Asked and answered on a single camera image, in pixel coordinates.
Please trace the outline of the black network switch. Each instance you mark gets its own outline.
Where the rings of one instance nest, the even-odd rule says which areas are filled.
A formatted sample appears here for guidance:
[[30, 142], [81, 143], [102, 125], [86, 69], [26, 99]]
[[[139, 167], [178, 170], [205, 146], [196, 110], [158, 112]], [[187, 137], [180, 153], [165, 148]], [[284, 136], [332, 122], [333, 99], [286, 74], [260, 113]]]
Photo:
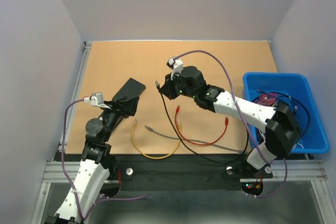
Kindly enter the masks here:
[[145, 89], [146, 86], [144, 84], [133, 78], [129, 78], [112, 99], [118, 99], [123, 96], [128, 98], [140, 96]]

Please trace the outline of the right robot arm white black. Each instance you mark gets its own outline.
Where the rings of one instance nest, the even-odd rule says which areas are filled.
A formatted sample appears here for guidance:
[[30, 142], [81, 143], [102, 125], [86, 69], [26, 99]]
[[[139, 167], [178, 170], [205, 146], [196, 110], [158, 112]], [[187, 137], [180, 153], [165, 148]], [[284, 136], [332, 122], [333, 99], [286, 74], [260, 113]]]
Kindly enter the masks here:
[[234, 97], [228, 91], [206, 83], [195, 66], [172, 71], [165, 76], [164, 85], [156, 87], [170, 100], [183, 95], [192, 98], [204, 110], [240, 118], [246, 126], [261, 130], [265, 140], [236, 165], [248, 177], [258, 174], [276, 158], [287, 158], [300, 138], [299, 123], [286, 103], [270, 107]]

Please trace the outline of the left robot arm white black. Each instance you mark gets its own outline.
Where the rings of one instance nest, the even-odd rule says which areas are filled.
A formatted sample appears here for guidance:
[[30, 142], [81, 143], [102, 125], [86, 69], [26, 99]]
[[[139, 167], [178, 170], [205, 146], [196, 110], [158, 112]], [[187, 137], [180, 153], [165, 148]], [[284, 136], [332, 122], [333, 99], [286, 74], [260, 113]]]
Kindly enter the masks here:
[[75, 100], [67, 106], [69, 110], [77, 103], [89, 103], [102, 113], [86, 123], [85, 145], [75, 179], [71, 179], [65, 168], [65, 151], [61, 150], [61, 168], [70, 189], [53, 216], [46, 223], [84, 223], [89, 217], [104, 182], [117, 172], [116, 159], [110, 153], [108, 140], [123, 119], [134, 116], [139, 96], [106, 101], [102, 93]]

